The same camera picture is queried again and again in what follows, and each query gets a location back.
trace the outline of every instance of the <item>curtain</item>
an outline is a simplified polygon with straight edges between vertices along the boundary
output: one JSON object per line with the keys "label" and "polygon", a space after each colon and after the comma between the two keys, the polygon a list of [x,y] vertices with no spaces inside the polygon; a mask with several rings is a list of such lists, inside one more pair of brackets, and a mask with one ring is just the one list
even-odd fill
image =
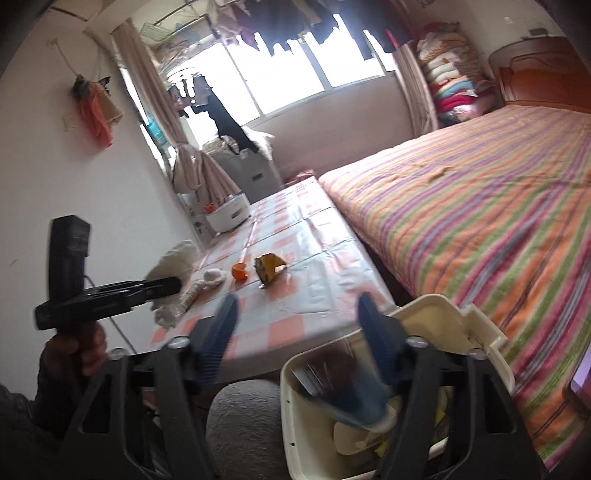
{"label": "curtain", "polygon": [[189,144],[172,99],[131,20],[117,27],[112,35],[142,104],[176,149],[175,192],[191,193],[203,186],[209,202],[219,205],[230,194],[238,194],[240,189],[217,162]]}
{"label": "curtain", "polygon": [[439,123],[435,105],[414,53],[414,40],[399,47],[392,55],[396,61],[396,75],[408,103],[415,138],[437,130]]}

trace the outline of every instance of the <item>gray pants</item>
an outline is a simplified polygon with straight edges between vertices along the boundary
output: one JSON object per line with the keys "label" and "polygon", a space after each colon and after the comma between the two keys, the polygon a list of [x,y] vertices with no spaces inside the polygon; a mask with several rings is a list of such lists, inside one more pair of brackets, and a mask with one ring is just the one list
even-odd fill
{"label": "gray pants", "polygon": [[206,439],[222,480],[290,480],[281,433],[279,385],[247,380],[214,398]]}

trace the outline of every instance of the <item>striped bedsheet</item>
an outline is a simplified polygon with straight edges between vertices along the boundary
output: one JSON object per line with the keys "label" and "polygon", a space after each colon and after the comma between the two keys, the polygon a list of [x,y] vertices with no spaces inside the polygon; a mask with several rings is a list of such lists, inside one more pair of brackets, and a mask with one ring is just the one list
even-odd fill
{"label": "striped bedsheet", "polygon": [[505,332],[554,466],[583,425],[562,390],[591,340],[591,115],[507,106],[319,182],[413,296],[474,303]]}

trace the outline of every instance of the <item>smartphone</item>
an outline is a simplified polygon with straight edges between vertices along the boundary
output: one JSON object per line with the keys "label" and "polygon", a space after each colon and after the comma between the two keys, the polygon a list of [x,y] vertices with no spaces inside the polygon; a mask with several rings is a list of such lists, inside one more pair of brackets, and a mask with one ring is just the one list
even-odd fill
{"label": "smartphone", "polygon": [[591,416],[591,345],[566,385],[564,394],[586,418]]}

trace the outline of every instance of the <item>plastic tablecloth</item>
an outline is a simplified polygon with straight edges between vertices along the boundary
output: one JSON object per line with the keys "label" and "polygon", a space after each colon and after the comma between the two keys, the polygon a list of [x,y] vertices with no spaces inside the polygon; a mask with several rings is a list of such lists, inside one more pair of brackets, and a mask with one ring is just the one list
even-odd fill
{"label": "plastic tablecloth", "polygon": [[[227,382],[278,370],[297,353],[358,329],[356,300],[364,291],[384,313],[396,308],[365,249],[316,179],[253,204],[251,212],[233,232],[212,241],[193,273],[199,278],[216,267],[228,272],[226,281],[198,296],[174,329],[156,327],[151,348],[188,335],[234,292],[239,320],[218,377]],[[254,259],[270,252],[288,267],[262,288]],[[239,261],[247,264],[248,279],[242,283],[230,275]]]}

